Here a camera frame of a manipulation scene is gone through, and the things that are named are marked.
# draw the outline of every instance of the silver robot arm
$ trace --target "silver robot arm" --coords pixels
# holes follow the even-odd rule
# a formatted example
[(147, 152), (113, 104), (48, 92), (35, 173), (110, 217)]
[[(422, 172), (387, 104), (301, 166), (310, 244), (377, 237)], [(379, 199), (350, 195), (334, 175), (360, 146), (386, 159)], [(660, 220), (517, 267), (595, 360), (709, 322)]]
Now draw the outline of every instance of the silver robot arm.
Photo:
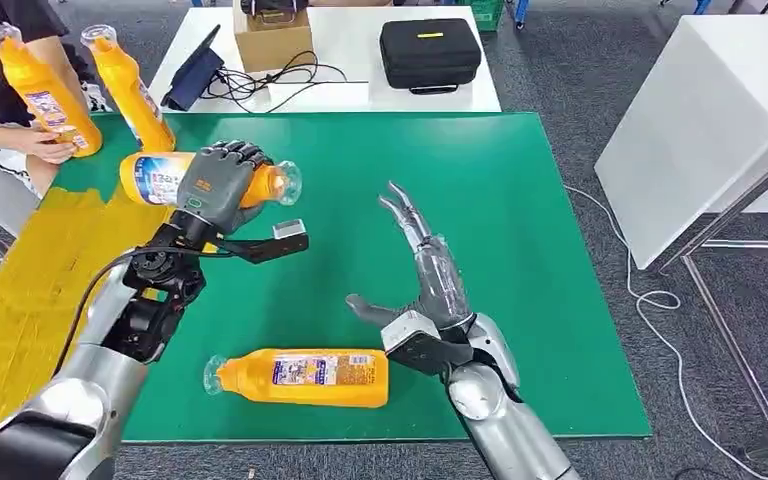
[(455, 412), (496, 480), (580, 480), (564, 452), (520, 399), (519, 373), (502, 332), (467, 302), (458, 269), (443, 238), (408, 195), (392, 182), (390, 210), (414, 254), (417, 299), (399, 309), (346, 297), (355, 314), (381, 329), (388, 358), (440, 375)]
[(122, 284), (125, 271), (111, 270), (69, 361), (0, 423), (0, 479), (113, 478), (122, 428), (148, 372), (102, 345), (137, 293)]
[[(0, 480), (112, 478), (123, 427), (149, 365), (160, 359), (184, 310), (206, 285), (199, 257), (261, 263), (307, 248), (299, 220), (273, 227), (271, 239), (225, 239), (260, 212), (260, 206), (239, 205), (254, 170), (265, 162), (271, 160), (259, 148), (239, 141), (203, 148), (193, 158), (170, 220), (146, 246), (118, 257), (94, 279), (109, 269), (69, 360), (0, 423)], [(202, 253), (207, 243), (223, 253)], [(166, 295), (149, 298), (149, 289)]]

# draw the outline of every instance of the black cable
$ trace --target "black cable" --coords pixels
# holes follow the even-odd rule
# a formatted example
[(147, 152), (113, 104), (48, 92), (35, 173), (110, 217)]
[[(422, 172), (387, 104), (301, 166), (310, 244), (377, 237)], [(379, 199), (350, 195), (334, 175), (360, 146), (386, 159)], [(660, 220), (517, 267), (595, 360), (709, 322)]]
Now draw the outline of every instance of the black cable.
[(230, 252), (219, 252), (219, 253), (205, 253), (205, 252), (199, 252), (196, 250), (189, 250), (186, 248), (175, 248), (175, 247), (140, 247), (136, 248), (130, 252), (123, 253), (122, 255), (119, 255), (118, 257), (114, 258), (110, 261), (107, 265), (101, 268), (101, 270), (98, 271), (98, 273), (95, 274), (95, 276), (90, 280), (89, 285), (87, 285), (86, 290), (84, 290), (84, 294), (81, 295), (81, 300), (78, 302), (78, 309), (75, 311), (75, 316), (72, 318), (72, 325), (69, 327), (69, 335), (66, 336), (66, 343), (63, 345), (63, 350), (60, 352), (60, 357), (57, 359), (57, 365), (54, 367), (54, 373), (51, 374), (52, 377), (57, 375), (57, 372), (60, 371), (60, 368), (63, 366), (63, 361), (66, 359), (66, 353), (69, 351), (69, 346), (72, 343), (72, 339), (75, 338), (75, 331), (78, 329), (78, 323), (81, 321), (81, 314), (84, 312), (84, 306), (87, 304), (87, 300), (90, 298), (90, 293), (92, 293), (92, 289), (95, 287), (95, 284), (98, 283), (99, 280), (101, 280), (101, 277), (104, 276), (107, 272), (109, 272), (113, 267), (124, 263), (126, 260), (130, 260), (133, 257), (136, 257), (137, 255), (143, 254), (143, 253), (180, 253), (182, 255), (195, 255), (198, 257), (221, 257), (221, 258), (227, 258), (233, 256)]
[(725, 480), (734, 480), (733, 478), (727, 477), (720, 472), (717, 472), (715, 470), (711, 470), (710, 468), (705, 468), (705, 467), (688, 467), (688, 468), (679, 470), (678, 473), (676, 473), (675, 476), (673, 477), (673, 480), (681, 480), (681, 477), (691, 472), (709, 473), (711, 475), (715, 475), (717, 478), (724, 478)]
[[(310, 55), (313, 57), (313, 62), (311, 63), (299, 63), (296, 65), (293, 65), (293, 62), (298, 60), (303, 55)], [(328, 68), (331, 70), (334, 70), (338, 72), (342, 77), (342, 82), (334, 82), (334, 81), (328, 81), (328, 82), (316, 82), (313, 79), (316, 77), (316, 74), (319, 72), (320, 68)], [(279, 80), (282, 77), (285, 77), (286, 75), (298, 73), (298, 72), (305, 72), (308, 75), (307, 80), (301, 81), (301, 82), (280, 82)], [(216, 80), (219, 81), (219, 83), (224, 84), (227, 87), (227, 91), (224, 92), (215, 92), (213, 90), (213, 86), (216, 83)], [(207, 89), (205, 89), (204, 92), (199, 96), (199, 98), (202, 99), (222, 99), (222, 100), (230, 100), (237, 104), (238, 107), (240, 107), (243, 111), (247, 113), (256, 113), (248, 108), (246, 108), (243, 105), (243, 102), (249, 100), (251, 97), (254, 96), (257, 92), (267, 88), (270, 84), (307, 84), (305, 87), (297, 90), (292, 95), (284, 99), (281, 103), (278, 105), (270, 108), (266, 112), (263, 113), (272, 113), (279, 108), (286, 105), (290, 100), (295, 98), (296, 95), (304, 92), (305, 90), (315, 87), (316, 85), (322, 85), (326, 83), (366, 83), (366, 82), (350, 82), (348, 76), (346, 76), (346, 73), (343, 72), (343, 70), (334, 67), (332, 65), (326, 65), (319, 63), (319, 57), (316, 56), (316, 53), (314, 53), (311, 50), (305, 50), (303, 52), (300, 52), (296, 54), (293, 58), (290, 59), (289, 62), (287, 62), (284, 67), (282, 67), (277, 73), (273, 74), (267, 74), (264, 78), (254, 78), (251, 75), (244, 73), (244, 72), (238, 72), (236, 70), (231, 70), (227, 68), (220, 68), (214, 73), (214, 81), (211, 81), (211, 83), (207, 86)]]

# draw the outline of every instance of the yellow tape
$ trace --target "yellow tape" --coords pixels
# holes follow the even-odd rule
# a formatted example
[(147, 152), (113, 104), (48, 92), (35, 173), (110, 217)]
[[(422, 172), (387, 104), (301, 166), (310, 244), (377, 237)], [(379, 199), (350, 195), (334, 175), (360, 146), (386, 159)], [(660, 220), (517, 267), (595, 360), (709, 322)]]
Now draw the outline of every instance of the yellow tape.
[(1, 264), (0, 421), (48, 382), (90, 278), (172, 210), (118, 188), (106, 205), (94, 190), (52, 189)]

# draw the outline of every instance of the plastic bottle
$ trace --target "plastic bottle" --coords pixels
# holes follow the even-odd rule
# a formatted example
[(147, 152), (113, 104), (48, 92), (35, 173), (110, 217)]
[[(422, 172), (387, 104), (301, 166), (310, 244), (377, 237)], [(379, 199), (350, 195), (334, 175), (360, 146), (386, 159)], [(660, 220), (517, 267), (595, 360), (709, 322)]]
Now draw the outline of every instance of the plastic bottle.
[(380, 350), (274, 348), (215, 356), (205, 366), (204, 388), (254, 402), (376, 408), (387, 403), (387, 357)]
[[(178, 185), (195, 156), (192, 152), (151, 152), (129, 155), (119, 164), (119, 178), (131, 200), (152, 205), (175, 205)], [(241, 207), (265, 201), (296, 203), (302, 192), (302, 176), (293, 162), (261, 165), (255, 170)]]
[(75, 98), (51, 67), (38, 60), (12, 25), (0, 25), (0, 59), (7, 83), (22, 97), (43, 128), (60, 134), (58, 143), (72, 143), (75, 157), (101, 148), (101, 132), (90, 120), (83, 99)]
[(81, 43), (92, 52), (98, 74), (137, 137), (140, 149), (175, 150), (175, 135), (140, 80), (139, 65), (117, 43), (116, 30), (108, 25), (87, 27), (81, 33)]

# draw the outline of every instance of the person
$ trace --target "person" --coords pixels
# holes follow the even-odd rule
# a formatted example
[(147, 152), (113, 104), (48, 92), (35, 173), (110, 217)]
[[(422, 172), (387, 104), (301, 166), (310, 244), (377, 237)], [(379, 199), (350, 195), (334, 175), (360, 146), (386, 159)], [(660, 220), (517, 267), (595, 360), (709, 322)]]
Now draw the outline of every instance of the person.
[[(86, 101), (88, 111), (110, 111), (98, 85), (92, 83), (87, 63), (73, 46), (61, 43), (68, 29), (47, 0), (0, 0), (0, 25), (4, 23), (22, 32), (31, 53), (49, 64), (76, 98)], [(55, 138), (56, 133), (43, 131), (34, 122), (5, 80), (0, 61), (0, 169), (42, 196), (60, 164), (75, 153), (73, 145), (54, 143)]]

